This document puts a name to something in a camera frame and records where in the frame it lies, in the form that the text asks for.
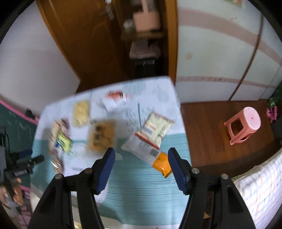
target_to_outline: checkered fabric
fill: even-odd
[[[233,178],[257,229],[265,229],[282,204],[282,148],[267,161]]]

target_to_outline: wooden floor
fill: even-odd
[[[231,146],[223,123],[247,106],[258,111],[261,127],[245,142]],[[192,167],[206,174],[234,177],[275,154],[280,144],[274,140],[266,108],[266,100],[182,104]]]

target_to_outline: plastic stool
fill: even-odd
[[[234,135],[231,129],[231,123],[236,120],[240,120],[243,129]],[[253,133],[255,133],[261,127],[261,119],[258,112],[252,107],[245,107],[238,114],[234,115],[231,119],[224,123],[227,126],[229,135],[231,137],[230,145],[234,143],[241,143],[246,141]]]

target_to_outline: shelf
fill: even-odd
[[[166,32],[163,31],[149,31],[149,32],[136,32],[135,30],[133,31],[122,31],[121,33],[121,40],[123,41],[134,41],[138,39],[160,39],[164,38],[167,36]]]

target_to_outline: white and teal tablecloth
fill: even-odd
[[[133,99],[114,114],[107,114],[101,106],[101,98],[109,91],[122,90],[131,94]],[[150,167],[130,152],[120,147],[125,140],[144,124],[151,111],[156,111],[175,124],[162,141],[161,150],[168,152],[175,147],[183,159],[191,163],[185,128],[173,83],[169,77],[147,78],[112,84],[92,89],[56,103],[48,105],[39,120],[34,143],[33,156],[43,154],[44,163],[34,168],[31,176],[32,187],[44,191],[55,175],[48,155],[48,138],[54,120],[68,118],[72,120],[73,106],[76,102],[91,101],[90,118],[115,119],[116,144],[118,153],[106,189],[96,196],[101,216],[113,218],[122,224],[161,226],[172,228],[181,222],[188,197],[178,190],[171,174],[168,178]],[[90,125],[82,128],[70,128],[73,140],[73,154],[64,157],[64,175],[79,173],[81,169],[91,167],[95,156],[82,158],[81,153],[88,143]]]

